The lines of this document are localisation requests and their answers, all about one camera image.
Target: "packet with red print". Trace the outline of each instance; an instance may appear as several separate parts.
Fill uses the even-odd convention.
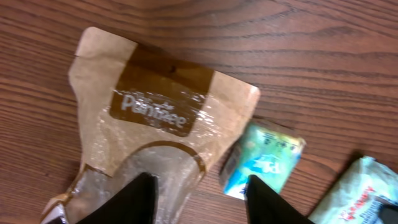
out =
[[[309,219],[316,224],[383,224],[383,205],[398,205],[398,175],[365,156],[351,165]]]

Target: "wooden table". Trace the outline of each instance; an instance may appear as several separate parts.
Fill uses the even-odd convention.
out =
[[[308,142],[282,196],[309,214],[357,154],[398,172],[397,0],[1,0],[0,223],[37,223],[80,162],[67,71],[96,26],[262,90]],[[246,223],[215,166],[181,223]]]

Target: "plastic wrapper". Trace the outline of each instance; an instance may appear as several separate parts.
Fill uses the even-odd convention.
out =
[[[190,192],[241,135],[258,88],[88,28],[69,71],[81,168],[42,223],[76,223],[142,172],[158,178],[156,223],[176,223]]]
[[[221,172],[224,194],[244,200],[250,175],[279,193],[304,146],[305,141],[291,129],[263,119],[251,121]]]
[[[398,205],[398,175],[365,156],[351,165],[309,219],[316,224],[383,224],[383,205]]]

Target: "plastic packet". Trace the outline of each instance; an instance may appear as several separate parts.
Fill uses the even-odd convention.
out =
[[[76,223],[142,172],[158,178],[156,223],[176,223],[206,171],[241,135],[258,88],[95,27],[69,71],[81,168],[42,223]]]
[[[272,122],[251,121],[220,174],[223,193],[244,200],[250,175],[279,193],[300,160],[305,141]]]
[[[398,205],[398,175],[365,156],[351,165],[309,219],[316,224],[383,224],[383,205]]]

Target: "brown label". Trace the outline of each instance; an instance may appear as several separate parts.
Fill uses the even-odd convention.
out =
[[[109,113],[186,137],[205,103],[213,73],[139,45],[119,78]]]

